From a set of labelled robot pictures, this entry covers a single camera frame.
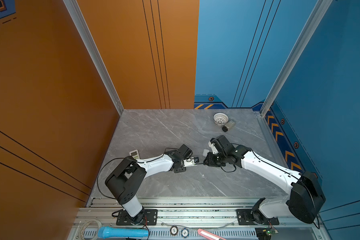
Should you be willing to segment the white air conditioner remote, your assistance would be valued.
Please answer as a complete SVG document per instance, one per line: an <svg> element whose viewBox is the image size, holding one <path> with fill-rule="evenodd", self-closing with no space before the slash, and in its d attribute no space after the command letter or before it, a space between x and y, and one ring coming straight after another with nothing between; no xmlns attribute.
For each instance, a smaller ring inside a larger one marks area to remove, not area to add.
<svg viewBox="0 0 360 240"><path fill-rule="evenodd" d="M138 150L133 150L129 152L130 156L133 157L135 160L140 159L140 154Z"/></svg>

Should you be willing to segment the white battery cover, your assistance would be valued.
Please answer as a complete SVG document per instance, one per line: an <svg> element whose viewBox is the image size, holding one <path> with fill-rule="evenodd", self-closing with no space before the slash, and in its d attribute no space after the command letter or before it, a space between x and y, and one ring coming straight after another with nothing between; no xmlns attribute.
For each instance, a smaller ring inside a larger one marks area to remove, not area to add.
<svg viewBox="0 0 360 240"><path fill-rule="evenodd" d="M204 149L204 150L203 150L203 157L206 157L209 152L210 152L210 150Z"/></svg>

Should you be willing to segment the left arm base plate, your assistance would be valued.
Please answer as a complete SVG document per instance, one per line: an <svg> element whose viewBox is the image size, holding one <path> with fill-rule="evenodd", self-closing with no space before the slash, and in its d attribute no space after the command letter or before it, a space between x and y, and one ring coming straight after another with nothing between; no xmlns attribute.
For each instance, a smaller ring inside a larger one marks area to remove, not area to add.
<svg viewBox="0 0 360 240"><path fill-rule="evenodd" d="M158 210L143 209L135 217L131 217L126 210L119 210L117 212L113 212L112 216L117 218L117 226L155 226L158 220Z"/></svg>

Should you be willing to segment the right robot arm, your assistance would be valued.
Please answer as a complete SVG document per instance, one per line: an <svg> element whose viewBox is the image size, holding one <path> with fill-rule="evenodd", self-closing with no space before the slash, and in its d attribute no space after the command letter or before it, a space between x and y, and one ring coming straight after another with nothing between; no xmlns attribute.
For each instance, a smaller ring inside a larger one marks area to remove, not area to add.
<svg viewBox="0 0 360 240"><path fill-rule="evenodd" d="M205 165L222 168L229 164L251 171L286 193L284 197L259 199L251 209L253 222L263 225L278 217L295 217L306 224L317 222L326 197L314 173L284 168L249 147L230 143L223 135L212 138L209 147L212 151L208 153Z"/></svg>

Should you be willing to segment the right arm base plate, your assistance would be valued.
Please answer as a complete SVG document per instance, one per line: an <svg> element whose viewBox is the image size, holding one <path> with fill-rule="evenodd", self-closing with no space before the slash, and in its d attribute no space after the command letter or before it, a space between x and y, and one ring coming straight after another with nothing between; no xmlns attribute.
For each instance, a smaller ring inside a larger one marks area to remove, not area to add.
<svg viewBox="0 0 360 240"><path fill-rule="evenodd" d="M277 217L268 219L259 211L252 211L250 209L237 209L237 220L240 226L250 225L279 225L279 219Z"/></svg>

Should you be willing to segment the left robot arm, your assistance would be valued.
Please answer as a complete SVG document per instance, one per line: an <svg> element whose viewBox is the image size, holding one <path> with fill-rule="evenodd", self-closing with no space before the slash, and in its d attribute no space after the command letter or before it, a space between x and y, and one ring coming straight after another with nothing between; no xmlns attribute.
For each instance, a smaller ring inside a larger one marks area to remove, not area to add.
<svg viewBox="0 0 360 240"><path fill-rule="evenodd" d="M106 178L105 185L128 216L138 222L144 217L144 207L137 197L144 179L163 172L182 173L199 163L199 158L186 145L167 148L160 156L149 159L127 156Z"/></svg>

